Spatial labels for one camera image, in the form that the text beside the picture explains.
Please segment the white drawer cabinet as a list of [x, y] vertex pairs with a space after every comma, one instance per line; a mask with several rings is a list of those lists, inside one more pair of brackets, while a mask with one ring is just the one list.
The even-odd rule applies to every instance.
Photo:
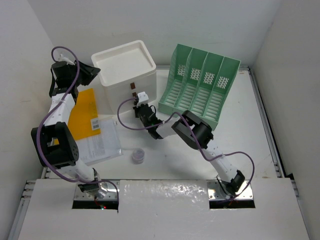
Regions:
[[[149, 101], [156, 100], [156, 64], [143, 41], [94, 53], [91, 60], [96, 68], [100, 68], [98, 78], [111, 114], [115, 115], [120, 103], [132, 98], [134, 92], [146, 92]], [[131, 83], [135, 83], [135, 89], [131, 89]]]

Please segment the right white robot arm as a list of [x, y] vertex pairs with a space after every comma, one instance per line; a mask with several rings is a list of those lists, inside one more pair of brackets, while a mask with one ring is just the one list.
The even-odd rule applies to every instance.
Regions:
[[157, 118], [156, 113], [147, 103], [135, 102], [133, 109], [135, 117], [148, 128], [148, 133], [155, 140], [177, 135], [190, 148], [203, 151], [206, 159], [214, 159], [210, 164], [219, 174], [226, 193], [231, 196], [236, 195], [245, 181], [245, 176], [219, 150], [214, 141], [213, 130], [208, 123], [189, 110], [182, 113], [182, 118], [164, 123]]

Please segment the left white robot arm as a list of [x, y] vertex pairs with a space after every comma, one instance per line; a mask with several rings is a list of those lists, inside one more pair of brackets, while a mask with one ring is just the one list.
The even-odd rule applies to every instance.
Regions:
[[40, 163], [64, 180], [79, 183], [81, 192], [97, 193], [101, 189], [98, 173], [80, 160], [79, 148], [68, 122], [77, 104], [78, 86], [89, 85], [100, 68], [63, 60], [52, 64], [50, 72], [51, 106], [40, 126], [31, 130]]

